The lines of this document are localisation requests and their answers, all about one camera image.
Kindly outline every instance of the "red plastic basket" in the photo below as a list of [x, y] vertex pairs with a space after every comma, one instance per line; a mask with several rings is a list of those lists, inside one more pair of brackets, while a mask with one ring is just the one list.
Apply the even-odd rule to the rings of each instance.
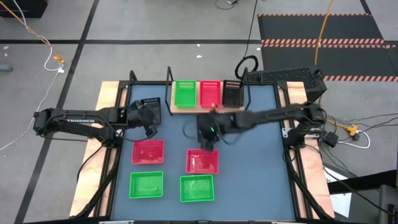
[[161, 164], [164, 158], [163, 140], [135, 142], [132, 147], [133, 164]]
[[200, 106], [211, 109], [211, 104], [221, 105], [221, 82], [200, 81]]
[[188, 149], [187, 173], [218, 174], [218, 150], [207, 152], [203, 149]]

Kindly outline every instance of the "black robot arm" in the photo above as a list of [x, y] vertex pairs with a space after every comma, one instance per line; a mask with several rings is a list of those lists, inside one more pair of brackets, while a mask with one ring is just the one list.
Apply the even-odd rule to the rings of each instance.
[[[49, 108], [36, 112], [34, 118], [33, 129], [40, 136], [60, 131], [96, 138], [105, 147], [118, 147], [121, 144], [118, 129], [144, 127], [146, 135], [151, 137], [156, 134], [158, 125], [154, 111], [140, 101], [128, 107], [110, 107], [98, 111]], [[90, 123], [102, 127], [87, 125]]]
[[312, 129], [325, 124], [326, 114], [319, 105], [313, 103], [292, 104], [274, 110], [218, 114], [215, 110], [209, 114], [197, 116], [198, 140], [201, 148], [212, 151], [214, 143], [228, 133], [241, 133], [258, 124], [294, 119], [299, 122], [296, 128], [290, 129], [284, 139], [288, 146], [302, 147], [304, 136]]

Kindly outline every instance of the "black plastic basket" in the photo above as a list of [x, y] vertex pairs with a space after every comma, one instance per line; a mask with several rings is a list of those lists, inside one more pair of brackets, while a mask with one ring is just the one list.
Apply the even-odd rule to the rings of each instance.
[[156, 117], [156, 122], [159, 125], [162, 121], [161, 117], [161, 112], [160, 112], [160, 98], [147, 98], [147, 99], [142, 99], [141, 103], [148, 108], [150, 108], [154, 113]]
[[228, 108], [243, 106], [243, 82], [224, 80], [223, 106]]

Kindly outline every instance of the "green basket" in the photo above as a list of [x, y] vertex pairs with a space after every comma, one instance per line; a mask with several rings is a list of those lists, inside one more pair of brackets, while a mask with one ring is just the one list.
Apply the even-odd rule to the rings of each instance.
[[197, 81], [175, 81], [174, 104], [178, 108], [194, 108], [197, 105]]
[[163, 172], [134, 172], [130, 176], [130, 198], [163, 196]]
[[213, 200], [213, 175], [189, 175], [180, 177], [181, 202], [207, 202]]

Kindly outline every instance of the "gray floor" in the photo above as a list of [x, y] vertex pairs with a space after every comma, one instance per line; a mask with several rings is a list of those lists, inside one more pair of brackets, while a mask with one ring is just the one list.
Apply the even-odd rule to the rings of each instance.
[[[93, 0], [51, 0], [42, 19], [28, 23], [48, 39], [79, 39]], [[398, 40], [395, 0], [368, 0], [386, 40]], [[220, 6], [227, 6], [220, 0]], [[101, 0], [88, 39], [246, 39], [253, 0], [240, 1], [222, 11], [213, 0]], [[259, 1], [257, 13], [325, 13], [328, 0]], [[336, 0], [335, 13], [362, 13], [359, 0]], [[257, 20], [253, 39], [259, 39]], [[14, 19], [0, 18], [0, 39], [34, 39]], [[76, 45], [56, 45], [70, 65]], [[248, 54], [260, 56], [260, 47], [250, 45]], [[133, 69], [140, 80], [163, 80], [167, 66], [175, 78], [234, 79], [233, 71], [245, 45], [85, 45], [64, 108], [95, 108], [100, 84], [127, 79]], [[52, 81], [53, 72], [43, 68], [49, 49], [44, 45], [0, 45], [0, 62], [10, 63], [12, 73], [0, 73], [1, 146], [26, 129], [40, 99]], [[60, 75], [42, 108], [57, 104], [66, 73]], [[397, 83], [327, 82], [322, 104], [329, 114], [353, 119], [398, 111], [394, 97]], [[376, 124], [386, 119], [375, 119]], [[397, 128], [369, 131], [369, 149], [338, 145], [332, 153], [358, 175], [396, 166]], [[31, 131], [17, 144], [0, 152], [0, 222], [12, 223], [35, 166], [43, 140]], [[364, 138], [359, 142], [366, 144]], [[85, 144], [53, 141], [25, 218], [26, 222], [66, 218], [76, 186], [76, 172]]]

